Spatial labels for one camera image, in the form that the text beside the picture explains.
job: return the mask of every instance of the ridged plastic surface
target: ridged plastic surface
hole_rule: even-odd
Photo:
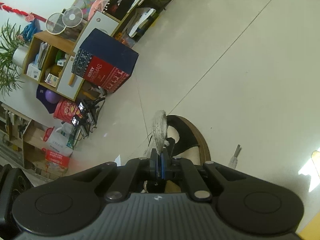
[[[24,232],[17,240],[298,240],[295,234],[259,237],[242,234],[222,222],[207,203],[181,194],[134,193],[122,203],[108,204],[91,225],[57,237]]]

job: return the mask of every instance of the red christmas box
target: red christmas box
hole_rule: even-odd
[[[108,34],[94,29],[81,44],[72,72],[113,93],[131,76],[138,55]]]

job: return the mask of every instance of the white pot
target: white pot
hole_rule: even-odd
[[[21,74],[20,72],[22,71],[23,62],[28,54],[28,50],[29,50],[29,47],[27,45],[24,45],[24,46],[20,45],[13,54],[12,62],[13,64],[20,67],[20,69],[17,69],[17,72],[19,74]]]

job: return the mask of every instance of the yellow handle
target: yellow handle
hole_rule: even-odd
[[[74,79],[75,79],[75,76],[76,76],[76,74],[72,73],[71,78],[70,78],[70,80],[69,80],[69,86],[72,86],[73,81],[74,81]]]

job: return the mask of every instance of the white fan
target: white fan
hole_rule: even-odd
[[[70,7],[67,9],[62,16],[62,22],[65,26],[73,28],[78,26],[83,19],[82,10],[79,7]]]
[[[54,13],[50,15],[47,21],[45,22],[45,27],[47,28],[47,31],[53,35],[63,33],[66,29],[66,25],[63,23],[62,18],[62,13]]]

